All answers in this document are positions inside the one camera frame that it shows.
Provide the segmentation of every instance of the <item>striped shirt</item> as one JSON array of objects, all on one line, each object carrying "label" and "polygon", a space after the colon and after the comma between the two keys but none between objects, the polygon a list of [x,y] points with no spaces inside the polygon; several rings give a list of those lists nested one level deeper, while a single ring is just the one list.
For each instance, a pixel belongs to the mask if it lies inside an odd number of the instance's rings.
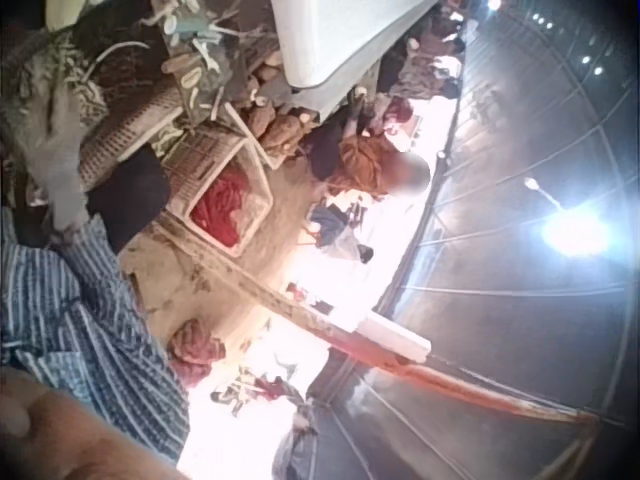
[{"label": "striped shirt", "polygon": [[99,217],[56,251],[17,243],[2,209],[2,366],[73,395],[177,463],[186,393],[136,309]]}]

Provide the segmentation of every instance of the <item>wooden beam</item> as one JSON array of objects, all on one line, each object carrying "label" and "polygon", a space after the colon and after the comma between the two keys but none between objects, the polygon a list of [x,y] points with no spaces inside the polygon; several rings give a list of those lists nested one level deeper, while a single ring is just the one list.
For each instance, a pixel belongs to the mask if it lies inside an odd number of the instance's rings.
[{"label": "wooden beam", "polygon": [[[357,330],[350,333],[333,325],[326,316],[304,305],[294,303],[281,293],[263,285],[230,259],[192,234],[180,220],[170,213],[163,212],[156,220],[156,225],[180,249],[203,267],[215,273],[220,280],[237,290],[248,300],[265,306],[359,362],[380,368],[418,387],[492,410],[553,422],[596,423],[598,421],[598,417],[586,412],[552,408],[528,400],[521,400],[420,365],[407,356],[390,350],[389,345],[382,345],[374,339],[367,338]],[[377,323],[378,327],[384,325],[384,322],[379,319]],[[398,328],[402,327],[393,325],[394,330]],[[408,332],[406,338],[411,338],[412,335],[415,334]]]}]

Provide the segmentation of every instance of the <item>gray glove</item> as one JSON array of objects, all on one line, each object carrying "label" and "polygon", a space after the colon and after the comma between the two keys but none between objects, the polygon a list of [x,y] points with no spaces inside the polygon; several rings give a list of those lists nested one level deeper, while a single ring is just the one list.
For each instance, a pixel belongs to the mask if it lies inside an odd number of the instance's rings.
[{"label": "gray glove", "polygon": [[62,68],[55,70],[52,81],[44,67],[33,69],[33,94],[18,143],[27,171],[49,201],[54,231],[63,232],[88,218],[78,173],[86,129],[80,122],[78,99],[64,83]]}]

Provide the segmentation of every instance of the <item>plastic crate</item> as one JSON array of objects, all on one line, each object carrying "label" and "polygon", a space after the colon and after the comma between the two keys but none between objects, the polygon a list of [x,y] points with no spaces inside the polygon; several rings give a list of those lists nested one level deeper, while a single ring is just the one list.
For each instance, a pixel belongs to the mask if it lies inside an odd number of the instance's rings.
[{"label": "plastic crate", "polygon": [[[242,208],[233,213],[240,241],[233,247],[227,247],[196,225],[190,214],[214,180],[234,159],[247,175],[249,191]],[[212,246],[234,258],[242,255],[273,206],[273,195],[262,163],[247,139],[219,127],[200,126],[195,135],[183,140],[165,160],[164,168],[171,185],[167,210]]]}]

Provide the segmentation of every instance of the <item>bright light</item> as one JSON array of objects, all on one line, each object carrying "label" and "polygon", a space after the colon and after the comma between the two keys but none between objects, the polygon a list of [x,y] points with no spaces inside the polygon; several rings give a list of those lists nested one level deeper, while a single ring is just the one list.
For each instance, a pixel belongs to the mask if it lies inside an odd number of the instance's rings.
[{"label": "bright light", "polygon": [[542,230],[544,241],[568,257],[597,255],[609,248],[609,229],[589,211],[566,210],[554,215]]},{"label": "bright light", "polygon": [[540,189],[540,185],[538,185],[538,182],[536,181],[535,178],[530,178],[527,177],[524,179],[524,186],[527,187],[529,190],[539,190]]}]

